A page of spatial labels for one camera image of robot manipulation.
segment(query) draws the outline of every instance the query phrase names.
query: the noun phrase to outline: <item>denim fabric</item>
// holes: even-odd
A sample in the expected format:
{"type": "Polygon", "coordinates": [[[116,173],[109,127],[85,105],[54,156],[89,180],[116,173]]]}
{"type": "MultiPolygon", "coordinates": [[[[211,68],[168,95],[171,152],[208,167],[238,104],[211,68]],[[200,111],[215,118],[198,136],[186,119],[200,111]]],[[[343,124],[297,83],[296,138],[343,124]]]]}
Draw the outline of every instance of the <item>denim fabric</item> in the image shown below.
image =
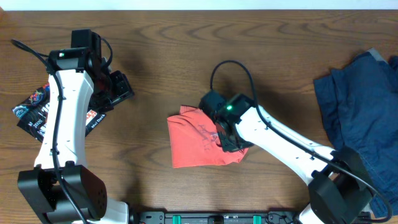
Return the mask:
{"type": "MultiPolygon", "coordinates": [[[[344,69],[333,69],[314,81],[315,94],[330,142],[336,150],[348,146],[360,154],[374,186],[397,215],[398,57],[389,64],[376,58],[366,52],[344,69]]],[[[370,206],[376,217],[387,215],[380,198],[370,206]]]]}

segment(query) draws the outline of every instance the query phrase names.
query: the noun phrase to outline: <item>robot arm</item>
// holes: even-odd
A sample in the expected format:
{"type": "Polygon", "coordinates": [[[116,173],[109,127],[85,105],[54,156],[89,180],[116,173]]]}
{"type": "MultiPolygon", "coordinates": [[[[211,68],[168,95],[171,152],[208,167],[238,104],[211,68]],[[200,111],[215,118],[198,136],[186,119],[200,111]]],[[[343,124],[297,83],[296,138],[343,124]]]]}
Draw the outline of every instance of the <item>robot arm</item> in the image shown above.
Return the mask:
{"type": "Polygon", "coordinates": [[[52,142],[56,129],[59,172],[84,218],[100,224],[129,222],[128,205],[108,198],[105,184],[87,169],[85,158],[87,111],[93,109],[103,113],[112,110],[114,105],[133,95],[124,74],[119,71],[110,74],[110,62],[101,58],[100,41],[100,36],[90,30],[74,30],[72,47],[51,51],[47,60],[52,67],[47,70],[55,71],[49,76],[47,129],[34,169],[22,171],[18,176],[21,193],[42,223],[80,219],[62,186],[55,185],[52,142]],[[63,96],[57,126],[57,101],[61,99],[54,76],[63,96]]]}
{"type": "Polygon", "coordinates": [[[215,123],[224,151],[234,152],[256,144],[289,166],[308,185],[310,203],[295,217],[300,223],[352,223],[374,196],[362,183],[329,165],[342,164],[371,183],[359,155],[352,149],[338,152],[313,142],[259,106],[266,124],[259,117],[253,100],[244,95],[227,101],[211,90],[201,99],[199,107],[215,123]],[[313,157],[298,146],[316,152],[325,160],[313,157]],[[331,180],[333,172],[339,175],[331,180]]]}

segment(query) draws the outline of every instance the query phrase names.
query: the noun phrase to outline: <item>snack package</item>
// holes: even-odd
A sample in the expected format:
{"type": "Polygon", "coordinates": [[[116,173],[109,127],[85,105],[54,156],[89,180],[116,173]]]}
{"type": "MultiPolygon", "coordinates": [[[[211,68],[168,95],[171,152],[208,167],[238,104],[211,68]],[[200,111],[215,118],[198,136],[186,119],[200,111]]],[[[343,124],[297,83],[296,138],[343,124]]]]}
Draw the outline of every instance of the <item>snack package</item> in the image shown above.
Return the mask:
{"type": "MultiPolygon", "coordinates": [[[[47,113],[50,108],[50,85],[47,83],[38,88],[28,99],[12,109],[20,119],[17,126],[28,132],[40,142],[43,142],[47,113]]],[[[86,119],[86,136],[106,116],[97,111],[88,110],[86,119]]]]}

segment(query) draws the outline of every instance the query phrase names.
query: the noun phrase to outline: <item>table surface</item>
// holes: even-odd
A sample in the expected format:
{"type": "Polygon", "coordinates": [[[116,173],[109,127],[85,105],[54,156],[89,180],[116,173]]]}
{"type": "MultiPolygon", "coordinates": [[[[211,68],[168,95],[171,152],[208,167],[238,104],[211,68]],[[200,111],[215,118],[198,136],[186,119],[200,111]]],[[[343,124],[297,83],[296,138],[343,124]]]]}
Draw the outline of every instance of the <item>table surface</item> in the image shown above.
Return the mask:
{"type": "MultiPolygon", "coordinates": [[[[9,39],[48,53],[69,48],[71,30],[89,27],[112,45],[112,67],[127,75],[136,96],[86,138],[89,168],[111,197],[138,211],[300,210],[308,203],[307,186],[258,147],[239,164],[173,169],[167,117],[180,105],[198,105],[214,66],[235,59],[252,72],[270,114],[330,146],[313,80],[371,47],[385,58],[396,54],[397,18],[398,11],[6,12],[0,23],[0,222],[39,222],[17,176],[33,168],[40,143],[16,126],[11,108],[48,79],[43,65],[9,39]]],[[[103,54],[109,54],[104,47],[103,54]]],[[[250,96],[235,65],[220,68],[215,88],[250,96]]]]}

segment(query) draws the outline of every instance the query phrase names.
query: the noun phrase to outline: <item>orange fabric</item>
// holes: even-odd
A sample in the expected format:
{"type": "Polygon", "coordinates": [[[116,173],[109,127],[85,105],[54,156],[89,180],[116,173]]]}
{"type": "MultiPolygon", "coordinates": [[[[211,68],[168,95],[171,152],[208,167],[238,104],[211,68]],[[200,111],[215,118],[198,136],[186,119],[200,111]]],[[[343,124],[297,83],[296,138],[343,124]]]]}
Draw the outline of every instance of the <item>orange fabric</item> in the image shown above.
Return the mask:
{"type": "Polygon", "coordinates": [[[248,151],[223,152],[216,126],[198,108],[181,106],[180,115],[168,117],[167,124],[173,168],[241,162],[248,151]]]}

